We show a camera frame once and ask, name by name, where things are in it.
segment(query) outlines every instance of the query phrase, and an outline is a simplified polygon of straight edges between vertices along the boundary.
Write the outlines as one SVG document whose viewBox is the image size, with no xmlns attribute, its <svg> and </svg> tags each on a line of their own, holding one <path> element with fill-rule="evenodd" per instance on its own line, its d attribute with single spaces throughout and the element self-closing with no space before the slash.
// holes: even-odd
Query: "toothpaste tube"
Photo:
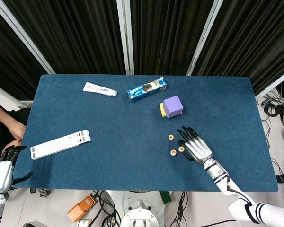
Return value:
<svg viewBox="0 0 284 227">
<path fill-rule="evenodd" d="M 164 90 L 166 86 L 166 80 L 163 77 L 160 77 L 159 79 L 148 84 L 143 84 L 127 90 L 127 94 L 129 100 L 134 102 L 151 94 L 157 93 L 158 91 Z"/>
<path fill-rule="evenodd" d="M 106 96 L 117 96 L 117 91 L 86 82 L 83 91 L 95 92 Z"/>
</svg>

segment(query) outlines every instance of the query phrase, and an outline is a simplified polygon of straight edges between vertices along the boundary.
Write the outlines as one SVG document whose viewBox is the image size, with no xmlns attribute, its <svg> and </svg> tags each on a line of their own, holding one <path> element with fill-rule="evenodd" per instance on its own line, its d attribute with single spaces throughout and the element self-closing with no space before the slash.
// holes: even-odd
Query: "yellow block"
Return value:
<svg viewBox="0 0 284 227">
<path fill-rule="evenodd" d="M 166 113 L 165 113 L 165 110 L 163 108 L 163 103 L 160 103 L 160 110 L 161 110 L 162 117 L 166 117 Z"/>
</svg>

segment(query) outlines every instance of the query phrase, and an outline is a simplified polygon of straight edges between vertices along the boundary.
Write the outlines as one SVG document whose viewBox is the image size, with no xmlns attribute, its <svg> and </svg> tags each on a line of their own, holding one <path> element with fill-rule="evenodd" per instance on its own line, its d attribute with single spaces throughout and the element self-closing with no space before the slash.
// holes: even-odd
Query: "blue snack box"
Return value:
<svg viewBox="0 0 284 227">
<path fill-rule="evenodd" d="M 157 93 L 158 91 L 164 90 L 167 86 L 167 82 L 163 77 L 160 77 L 153 82 L 139 85 L 127 90 L 129 100 L 131 102 L 137 101 L 141 98 Z"/>
</svg>

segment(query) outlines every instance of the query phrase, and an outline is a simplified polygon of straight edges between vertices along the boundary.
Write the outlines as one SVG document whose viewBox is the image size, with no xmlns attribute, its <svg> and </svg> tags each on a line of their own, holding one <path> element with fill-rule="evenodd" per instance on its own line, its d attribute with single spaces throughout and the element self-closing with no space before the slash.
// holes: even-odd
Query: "orange device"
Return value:
<svg viewBox="0 0 284 227">
<path fill-rule="evenodd" d="M 77 203 L 68 211 L 67 215 L 72 222 L 79 221 L 95 204 L 96 200 L 92 195 L 86 196 L 80 203 Z"/>
</svg>

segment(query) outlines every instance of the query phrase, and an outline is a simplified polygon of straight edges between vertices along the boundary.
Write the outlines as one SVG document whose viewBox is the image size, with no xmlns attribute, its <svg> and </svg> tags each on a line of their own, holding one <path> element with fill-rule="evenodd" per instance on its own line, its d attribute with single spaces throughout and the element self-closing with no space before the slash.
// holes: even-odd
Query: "person's arm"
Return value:
<svg viewBox="0 0 284 227">
<path fill-rule="evenodd" d="M 9 116 L 2 108 L 0 108 L 0 122 L 9 129 L 16 140 L 22 141 L 26 128 L 25 125 Z"/>
</svg>

